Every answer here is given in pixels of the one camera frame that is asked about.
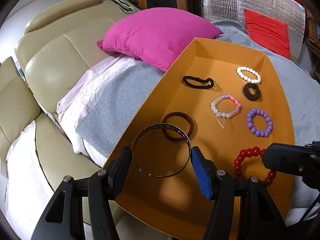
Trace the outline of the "silver metal bangle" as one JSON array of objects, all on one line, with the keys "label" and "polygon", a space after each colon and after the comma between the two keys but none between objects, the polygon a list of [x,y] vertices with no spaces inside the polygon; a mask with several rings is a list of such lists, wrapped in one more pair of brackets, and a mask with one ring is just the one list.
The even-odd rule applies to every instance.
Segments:
[{"label": "silver metal bangle", "polygon": [[152,124],[142,129],[133,140],[131,149],[137,169],[152,178],[179,174],[191,157],[189,135],[168,123]]}]

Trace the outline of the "dark brown scrunchie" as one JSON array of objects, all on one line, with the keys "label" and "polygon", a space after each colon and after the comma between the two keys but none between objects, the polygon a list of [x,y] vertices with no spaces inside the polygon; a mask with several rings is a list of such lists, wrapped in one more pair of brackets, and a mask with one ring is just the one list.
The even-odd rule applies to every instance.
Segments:
[{"label": "dark brown scrunchie", "polygon": [[243,94],[249,101],[257,101],[261,98],[259,86],[255,83],[247,83],[243,87]]}]

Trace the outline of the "grey bed sheet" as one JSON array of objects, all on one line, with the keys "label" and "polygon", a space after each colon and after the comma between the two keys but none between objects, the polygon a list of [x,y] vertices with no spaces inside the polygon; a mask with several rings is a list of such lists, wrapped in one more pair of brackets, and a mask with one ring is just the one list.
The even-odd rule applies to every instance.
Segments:
[{"label": "grey bed sheet", "polygon": [[[223,34],[216,39],[265,53],[274,64],[290,109],[295,142],[305,145],[319,139],[319,83],[293,61],[255,43],[238,22],[219,20]],[[140,108],[166,74],[146,62],[140,62],[108,83],[93,109],[80,121],[77,132],[99,153],[111,158],[121,137]],[[187,123],[173,112],[164,118],[185,132]]]}]

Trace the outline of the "wooden shelf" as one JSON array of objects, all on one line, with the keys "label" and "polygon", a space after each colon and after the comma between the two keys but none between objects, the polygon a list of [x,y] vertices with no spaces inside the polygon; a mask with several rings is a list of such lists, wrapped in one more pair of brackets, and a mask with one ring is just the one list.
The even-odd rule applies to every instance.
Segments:
[{"label": "wooden shelf", "polygon": [[308,9],[306,9],[305,44],[312,64],[310,76],[319,82],[319,24]]}]

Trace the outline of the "orange cardboard box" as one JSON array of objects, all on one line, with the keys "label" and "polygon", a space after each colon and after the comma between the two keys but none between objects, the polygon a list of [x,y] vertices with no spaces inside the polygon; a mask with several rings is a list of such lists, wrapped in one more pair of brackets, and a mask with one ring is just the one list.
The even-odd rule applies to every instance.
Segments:
[{"label": "orange cardboard box", "polygon": [[[244,96],[247,83],[259,86],[259,100]],[[229,42],[194,39],[144,102],[111,158],[130,146],[142,129],[171,112],[192,118],[191,144],[230,174],[243,149],[295,142],[274,64],[265,53]],[[116,203],[149,226],[180,239],[201,239],[213,208],[189,162],[169,178],[147,176],[132,163]]]}]

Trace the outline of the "pink undersheet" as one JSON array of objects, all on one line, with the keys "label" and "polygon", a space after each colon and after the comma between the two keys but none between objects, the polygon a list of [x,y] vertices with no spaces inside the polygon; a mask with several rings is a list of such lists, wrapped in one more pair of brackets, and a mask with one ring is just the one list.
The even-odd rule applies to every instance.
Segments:
[{"label": "pink undersheet", "polygon": [[107,158],[76,132],[80,121],[93,109],[106,85],[140,60],[116,53],[89,68],[73,88],[57,103],[58,123],[72,143],[74,153],[82,153],[102,167]]}]

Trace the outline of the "red cushion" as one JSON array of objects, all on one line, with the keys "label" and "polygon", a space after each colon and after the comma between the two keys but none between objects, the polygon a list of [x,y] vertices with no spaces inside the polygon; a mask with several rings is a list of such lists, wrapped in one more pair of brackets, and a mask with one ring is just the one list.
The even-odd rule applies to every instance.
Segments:
[{"label": "red cushion", "polygon": [[244,15],[246,30],[255,43],[289,60],[291,59],[286,23],[249,9],[244,9]]}]

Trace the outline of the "beige leather sofa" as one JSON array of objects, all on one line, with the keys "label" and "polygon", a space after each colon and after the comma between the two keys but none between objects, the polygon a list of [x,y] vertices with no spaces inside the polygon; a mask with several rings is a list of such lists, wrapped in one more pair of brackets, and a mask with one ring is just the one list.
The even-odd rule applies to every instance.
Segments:
[{"label": "beige leather sofa", "polygon": [[125,13],[105,0],[65,0],[33,18],[12,58],[1,63],[1,215],[18,239],[30,239],[64,176],[99,170],[75,153],[57,124],[57,103],[108,55],[96,42]]}]

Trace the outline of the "pink pillow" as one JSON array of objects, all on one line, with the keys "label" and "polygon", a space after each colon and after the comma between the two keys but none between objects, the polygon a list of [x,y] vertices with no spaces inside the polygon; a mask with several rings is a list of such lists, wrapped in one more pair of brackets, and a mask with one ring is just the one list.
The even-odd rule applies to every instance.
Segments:
[{"label": "pink pillow", "polygon": [[117,21],[97,46],[167,71],[194,38],[216,39],[217,26],[188,11],[175,8],[141,10]]}]

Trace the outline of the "silver foil headboard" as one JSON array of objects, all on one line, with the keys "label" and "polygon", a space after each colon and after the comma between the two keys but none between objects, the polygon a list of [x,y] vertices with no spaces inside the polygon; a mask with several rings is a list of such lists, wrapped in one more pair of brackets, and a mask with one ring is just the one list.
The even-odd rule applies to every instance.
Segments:
[{"label": "silver foil headboard", "polygon": [[249,9],[287,24],[291,60],[298,61],[305,32],[305,8],[294,0],[200,0],[201,15],[214,23],[232,20],[245,25]]}]

